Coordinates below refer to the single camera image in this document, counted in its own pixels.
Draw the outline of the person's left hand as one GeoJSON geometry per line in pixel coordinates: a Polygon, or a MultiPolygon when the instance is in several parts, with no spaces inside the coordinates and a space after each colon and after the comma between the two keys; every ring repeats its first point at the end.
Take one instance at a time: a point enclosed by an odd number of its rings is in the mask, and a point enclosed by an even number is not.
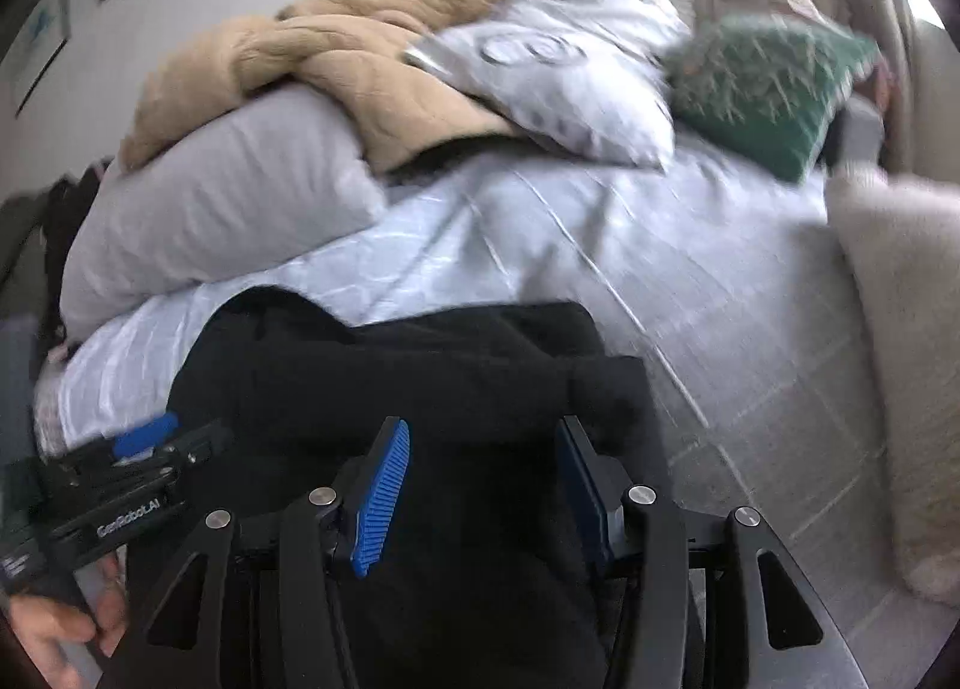
{"type": "Polygon", "coordinates": [[[83,687],[82,673],[68,661],[64,643],[96,642],[106,657],[116,652],[128,624],[124,567],[116,552],[96,564],[101,582],[91,614],[52,598],[16,595],[8,605],[14,635],[50,687],[83,687]]]}

